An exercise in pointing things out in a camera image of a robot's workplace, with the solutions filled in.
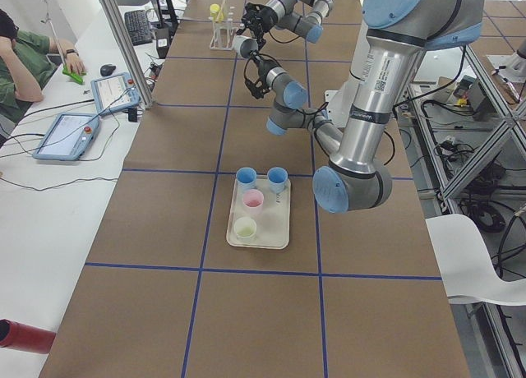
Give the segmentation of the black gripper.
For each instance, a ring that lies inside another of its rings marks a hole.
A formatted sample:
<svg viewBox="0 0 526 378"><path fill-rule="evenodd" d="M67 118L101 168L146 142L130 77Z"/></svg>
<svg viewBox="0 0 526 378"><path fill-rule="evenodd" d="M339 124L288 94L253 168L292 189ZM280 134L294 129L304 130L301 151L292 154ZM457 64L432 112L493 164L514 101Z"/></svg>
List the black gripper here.
<svg viewBox="0 0 526 378"><path fill-rule="evenodd" d="M256 65L257 79L252 81L247 76L247 67L250 62ZM263 99L266 94L270 92L270 87L267 83L267 76L272 70L272 61L265 58L259 53L251 53L243 69L244 84L250 91L251 96L255 99Z"/></svg>
<svg viewBox="0 0 526 378"><path fill-rule="evenodd" d="M245 7L245 13L241 18L240 34L245 30L251 31L251 36L258 45L265 45L265 33L269 32L275 25L275 11L263 4L249 2Z"/></svg>

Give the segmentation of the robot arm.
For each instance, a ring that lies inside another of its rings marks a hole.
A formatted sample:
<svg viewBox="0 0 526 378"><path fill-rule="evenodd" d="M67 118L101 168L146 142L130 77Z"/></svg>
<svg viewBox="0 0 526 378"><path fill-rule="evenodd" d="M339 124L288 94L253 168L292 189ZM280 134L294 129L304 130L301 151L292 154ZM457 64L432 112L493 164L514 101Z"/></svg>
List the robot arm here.
<svg viewBox="0 0 526 378"><path fill-rule="evenodd" d="M322 35L323 21L332 12L334 0L268 0L265 4L247 3L237 35L246 30L261 48L265 34L274 28L288 30L315 44Z"/></svg>
<svg viewBox="0 0 526 378"><path fill-rule="evenodd" d="M270 132L282 135L291 128L305 128L328 155L328 164L313 176L316 202L324 210L370 209L389 198L391 176L376 158L376 151L396 99L426 52L461 47L478 39L484 2L363 0L369 50L343 130L321 110L305 108L306 90L261 51L265 34L273 28L289 30L315 43L334 0L269 0L246 5L234 48L258 69L257 80L248 82L247 88L258 99L268 92L275 94L267 120Z"/></svg>

